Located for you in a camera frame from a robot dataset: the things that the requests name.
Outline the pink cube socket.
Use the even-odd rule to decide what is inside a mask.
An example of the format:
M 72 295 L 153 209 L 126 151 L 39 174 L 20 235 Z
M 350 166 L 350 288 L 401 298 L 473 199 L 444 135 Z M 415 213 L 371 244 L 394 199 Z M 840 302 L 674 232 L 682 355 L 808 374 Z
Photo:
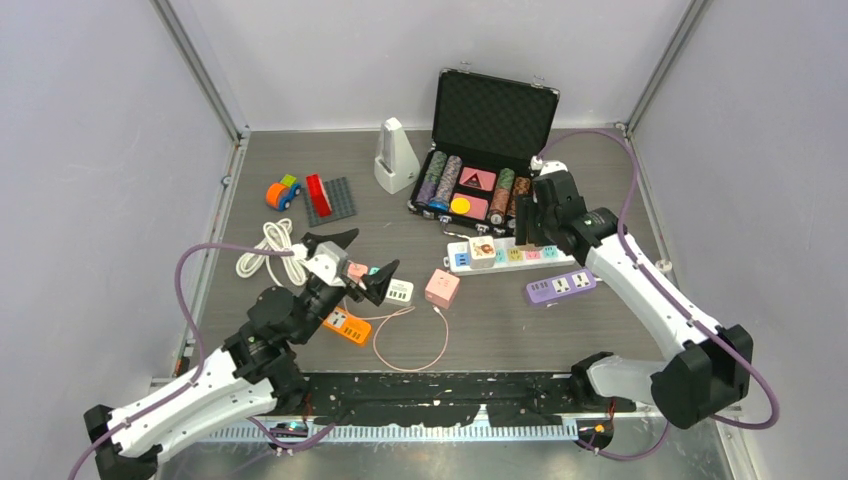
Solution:
M 425 289 L 425 299 L 440 309 L 449 309 L 458 293 L 460 278 L 452 273 L 435 269 Z

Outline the purple power strip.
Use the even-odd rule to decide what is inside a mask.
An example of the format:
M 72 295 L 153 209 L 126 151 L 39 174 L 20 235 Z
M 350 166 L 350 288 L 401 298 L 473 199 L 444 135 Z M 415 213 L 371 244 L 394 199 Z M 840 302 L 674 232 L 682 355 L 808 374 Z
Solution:
M 588 292 L 597 283 L 597 277 L 588 269 L 579 269 L 528 283 L 524 290 L 525 299 L 530 306 L 547 307 L 566 297 Z

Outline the white cube socket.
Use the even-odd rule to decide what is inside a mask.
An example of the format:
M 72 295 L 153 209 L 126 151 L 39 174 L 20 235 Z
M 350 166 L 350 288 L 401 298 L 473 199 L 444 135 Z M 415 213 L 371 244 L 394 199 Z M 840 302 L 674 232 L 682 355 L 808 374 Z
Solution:
M 468 240 L 469 267 L 474 270 L 491 268 L 496 263 L 497 249 L 492 236 L 477 236 Z

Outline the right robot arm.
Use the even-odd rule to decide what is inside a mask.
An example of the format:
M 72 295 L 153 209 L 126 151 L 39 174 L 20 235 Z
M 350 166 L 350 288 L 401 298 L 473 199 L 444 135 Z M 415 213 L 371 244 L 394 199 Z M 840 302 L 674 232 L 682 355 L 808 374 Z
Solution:
M 607 208 L 590 210 L 560 162 L 536 172 L 531 192 L 516 201 L 518 244 L 554 246 L 601 278 L 640 320 L 662 358 L 639 361 L 611 352 L 571 368 L 571 397 L 584 410 L 609 398 L 658 408 L 688 429 L 743 400 L 750 388 L 753 339 L 724 327 L 683 295 Z

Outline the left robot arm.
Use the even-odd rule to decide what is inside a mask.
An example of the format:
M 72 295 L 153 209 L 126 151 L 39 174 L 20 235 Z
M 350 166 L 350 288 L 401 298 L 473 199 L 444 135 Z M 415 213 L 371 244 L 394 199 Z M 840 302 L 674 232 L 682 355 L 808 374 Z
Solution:
M 202 353 L 194 368 L 124 407 L 96 405 L 86 411 L 91 444 L 68 476 L 75 478 L 93 457 L 102 479 L 150 479 L 174 454 L 240 418 L 298 412 L 309 383 L 293 346 L 306 344 L 345 298 L 381 305 L 400 265 L 394 259 L 375 274 L 351 277 L 346 249 L 358 234 L 358 229 L 307 233 L 278 251 L 306 270 L 300 293 L 267 288 L 237 332 Z

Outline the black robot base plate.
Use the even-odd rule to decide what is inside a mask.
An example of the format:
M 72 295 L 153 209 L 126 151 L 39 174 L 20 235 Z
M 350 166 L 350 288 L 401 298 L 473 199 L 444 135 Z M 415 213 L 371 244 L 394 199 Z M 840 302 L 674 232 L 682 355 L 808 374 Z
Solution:
M 553 426 L 563 415 L 630 413 L 630 400 L 580 400 L 556 372 L 315 372 L 308 391 L 274 411 L 321 425 L 467 426 L 484 412 L 494 427 Z

